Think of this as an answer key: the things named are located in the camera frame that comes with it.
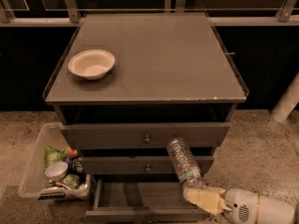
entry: plastic bin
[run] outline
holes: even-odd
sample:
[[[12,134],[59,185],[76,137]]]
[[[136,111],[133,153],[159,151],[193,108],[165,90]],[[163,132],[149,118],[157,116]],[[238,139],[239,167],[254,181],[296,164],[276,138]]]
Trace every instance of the plastic bin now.
[[[89,175],[86,177],[84,189],[44,190],[47,188],[49,182],[44,173],[44,152],[46,146],[51,146],[57,149],[67,146],[67,142],[60,132],[60,123],[48,123],[41,128],[18,189],[19,196],[37,200],[81,199],[83,201],[88,201],[91,195],[91,177]]]

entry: drawer handle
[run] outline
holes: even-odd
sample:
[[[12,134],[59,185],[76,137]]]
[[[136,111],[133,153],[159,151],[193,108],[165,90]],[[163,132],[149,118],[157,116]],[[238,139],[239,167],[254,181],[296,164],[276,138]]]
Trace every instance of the drawer handle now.
[[[148,164],[147,167],[146,167],[146,171],[147,171],[147,172],[150,172],[150,171],[151,171],[151,166],[150,166],[149,164]]]
[[[145,144],[149,144],[150,143],[150,136],[148,135],[148,134],[146,134],[146,135],[144,135],[144,137],[143,137],[143,142],[145,143]]]

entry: white pipe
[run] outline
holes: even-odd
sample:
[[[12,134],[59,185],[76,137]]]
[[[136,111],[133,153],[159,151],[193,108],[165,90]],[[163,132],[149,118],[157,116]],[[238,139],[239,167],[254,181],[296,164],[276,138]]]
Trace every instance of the white pipe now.
[[[277,105],[271,112],[271,116],[277,122],[282,122],[291,114],[299,103],[299,73],[282,95]]]

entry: floor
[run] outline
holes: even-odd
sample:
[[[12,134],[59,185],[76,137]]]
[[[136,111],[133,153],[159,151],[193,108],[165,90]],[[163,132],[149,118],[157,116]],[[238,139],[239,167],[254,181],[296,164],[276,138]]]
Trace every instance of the floor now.
[[[0,113],[0,223],[88,223],[87,204],[28,203],[16,195],[40,128],[54,121],[53,112]],[[277,123],[267,110],[237,110],[214,156],[205,175],[210,186],[255,191],[293,205],[299,201],[299,111]],[[18,208],[9,206],[14,202]],[[221,216],[198,222],[207,223],[227,222]]]

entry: white bowl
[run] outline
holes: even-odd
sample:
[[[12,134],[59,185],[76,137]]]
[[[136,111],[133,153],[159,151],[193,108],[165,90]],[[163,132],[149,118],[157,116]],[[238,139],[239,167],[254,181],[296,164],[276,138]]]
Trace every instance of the white bowl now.
[[[60,180],[66,176],[68,164],[64,161],[58,161],[51,164],[45,171],[45,176],[51,180]]]
[[[68,63],[68,70],[79,77],[95,80],[103,77],[114,65],[114,56],[102,49],[82,51]]]

